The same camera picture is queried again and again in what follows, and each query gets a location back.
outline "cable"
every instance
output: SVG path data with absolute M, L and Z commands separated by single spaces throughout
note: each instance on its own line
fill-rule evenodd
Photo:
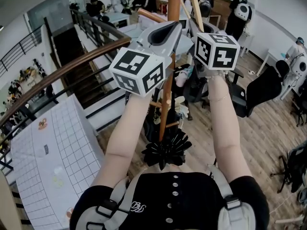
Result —
M 276 209 L 274 209 L 274 210 L 272 210 L 271 212 L 270 212 L 270 214 L 271 213 L 273 213 L 274 211 L 276 211 L 280 206 L 282 206 L 286 201 L 287 201 L 287 199 L 289 198 L 289 197 L 291 197 L 292 195 L 294 195 L 294 194 L 290 194 Z

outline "wooden handrail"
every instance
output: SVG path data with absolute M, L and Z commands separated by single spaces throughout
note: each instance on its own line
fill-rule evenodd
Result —
M 44 88 L 52 84 L 54 81 L 61 78 L 63 75 L 67 74 L 77 66 L 80 66 L 81 64 L 87 63 L 101 55 L 104 55 L 110 51 L 113 51 L 119 47 L 126 46 L 130 43 L 131 38 L 128 36 L 125 36 L 117 41 L 114 41 L 112 43 L 109 43 L 107 45 L 104 45 L 102 47 L 99 47 L 89 53 L 86 53 L 70 63 L 66 64 L 65 66 L 61 67 L 60 69 L 54 71 L 47 77 L 45 77 L 42 81 L 40 81 L 38 84 L 36 84 L 33 88 L 31 88 L 28 92 L 26 92 L 24 95 L 18 99 L 13 106 L 11 106 L 8 111 L 5 113 L 5 115 L 0 120 L 0 127 L 2 127 L 5 122 L 14 114 L 16 113 L 20 107 L 24 106 L 33 96 L 40 93 Z

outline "black chair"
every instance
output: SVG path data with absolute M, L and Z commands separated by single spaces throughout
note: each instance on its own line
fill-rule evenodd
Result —
M 300 120 L 302 120 L 302 126 L 304 125 L 304 119 L 303 115 L 306 115 L 306 122 L 307 123 L 307 83 L 306 80 L 302 84 L 301 87 L 299 87 L 298 92 L 301 93 L 300 96 L 297 96 L 294 98 L 294 102 L 292 103 L 293 111 L 291 111 L 290 114 L 295 113 L 297 115 L 297 125 L 298 127 L 300 125 Z
M 288 185 L 292 183 L 291 193 L 295 193 L 301 185 L 305 186 L 306 184 L 307 147 L 304 145 L 291 150 L 287 154 L 287 161 L 283 155 L 279 156 L 279 159 L 283 162 L 284 170 L 279 173 L 271 174 L 271 177 L 275 175 L 284 175 L 282 186 L 277 193 L 283 190 L 285 183 Z
M 276 63 L 276 68 L 278 72 L 273 67 L 268 67 L 248 85 L 246 92 L 241 86 L 231 83 L 232 101 L 239 117 L 249 117 L 255 106 L 272 100 L 281 93 L 281 83 L 290 69 L 283 60 Z

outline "desk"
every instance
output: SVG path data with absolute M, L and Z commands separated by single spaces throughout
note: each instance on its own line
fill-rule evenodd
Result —
M 281 59 L 284 59 L 283 56 L 282 56 L 282 54 L 281 54 L 281 52 L 278 52 L 278 51 L 276 51 L 276 50 L 274 50 L 274 49 L 269 48 L 268 54 L 267 54 L 267 56 L 265 57 L 265 59 L 264 59 L 264 61 L 263 61 L 263 64 L 261 65 L 260 69 L 258 70 L 258 72 L 257 72 L 257 74 L 256 74 L 257 76 L 259 76 L 259 74 L 261 73 L 261 71 L 262 71 L 262 69 L 263 69 L 265 63 L 267 63 L 269 57 L 271 57 L 272 59 L 274 59 L 276 62 L 279 61 L 279 60 L 281 60 Z
M 109 17 L 110 19 L 109 22 L 112 24 L 126 20 L 127 25 L 130 25 L 130 16 L 128 14 L 110 12 L 110 13 L 106 13 L 105 16 Z
M 241 51 L 240 57 L 243 57 L 244 54 L 248 53 L 249 48 L 251 46 L 251 43 L 253 42 L 253 39 L 254 39 L 254 35 L 252 35 L 250 33 L 243 32 L 242 35 L 246 36 L 246 39 L 244 41 L 244 46 L 243 46 L 243 49 Z
M 11 152 L 18 191 L 34 229 L 69 228 L 69 212 L 104 158 L 75 95 L 20 132 Z
M 132 24 L 128 26 L 124 26 L 122 28 L 118 29 L 122 33 L 128 35 L 131 37 L 131 41 L 135 41 L 143 32 L 143 30 L 140 28 L 140 24 Z M 116 40 L 116 38 L 110 34 L 110 38 L 113 40 Z M 188 38 L 185 35 L 181 35 L 177 49 L 176 49 L 176 56 L 180 56 L 183 53 L 187 53 L 188 50 L 193 46 L 193 42 L 190 38 Z

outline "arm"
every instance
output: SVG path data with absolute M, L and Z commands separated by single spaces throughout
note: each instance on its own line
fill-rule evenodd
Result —
M 92 186 L 114 186 L 127 176 L 132 156 L 147 114 L 151 94 L 145 98 L 131 95 L 118 124 L 109 139 L 104 165 Z
M 224 77 L 208 79 L 216 160 L 228 182 L 251 172 L 240 146 L 238 119 Z
M 101 12 L 101 13 L 104 13 L 104 12 L 105 12 L 105 5 L 104 5 L 104 4 L 102 4 L 101 10 L 100 10 L 99 12 Z
M 211 8 L 213 9 L 214 7 L 214 0 L 210 0 Z

